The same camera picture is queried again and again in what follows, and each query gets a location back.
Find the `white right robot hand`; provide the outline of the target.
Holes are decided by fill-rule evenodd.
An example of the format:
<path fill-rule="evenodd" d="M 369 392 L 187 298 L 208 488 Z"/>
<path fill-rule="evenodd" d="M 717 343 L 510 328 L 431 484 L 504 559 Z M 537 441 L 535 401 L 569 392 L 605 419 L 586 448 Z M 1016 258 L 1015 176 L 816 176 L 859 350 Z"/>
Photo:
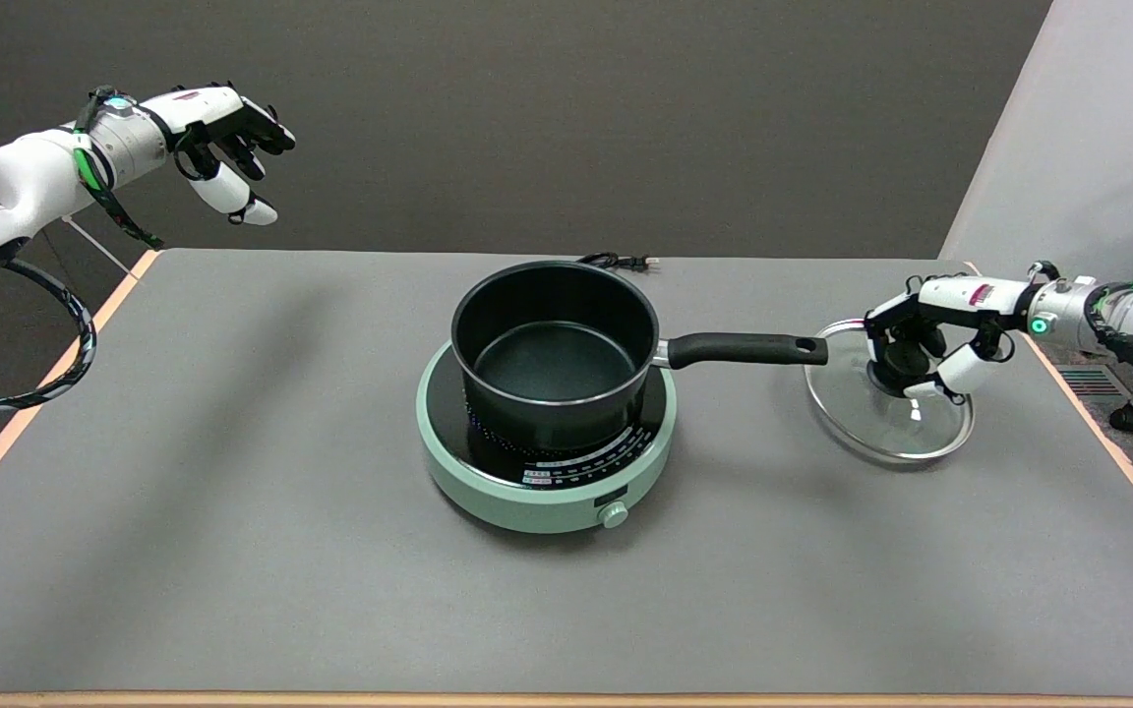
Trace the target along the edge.
<path fill-rule="evenodd" d="M 1012 357 L 1002 342 L 1025 329 L 1039 290 L 966 273 L 909 278 L 904 295 L 864 314 L 869 379 L 891 396 L 966 402 Z"/>

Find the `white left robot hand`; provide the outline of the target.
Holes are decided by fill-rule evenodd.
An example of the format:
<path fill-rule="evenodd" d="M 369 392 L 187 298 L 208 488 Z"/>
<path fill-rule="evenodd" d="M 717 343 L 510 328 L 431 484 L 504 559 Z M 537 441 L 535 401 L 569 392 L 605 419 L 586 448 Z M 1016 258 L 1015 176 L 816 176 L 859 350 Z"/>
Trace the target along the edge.
<path fill-rule="evenodd" d="M 276 208 L 252 189 L 266 178 L 258 152 L 282 155 L 296 148 L 296 138 L 273 106 L 218 84 L 176 92 L 165 106 L 179 129 L 174 167 L 201 199 L 230 224 L 274 224 Z"/>

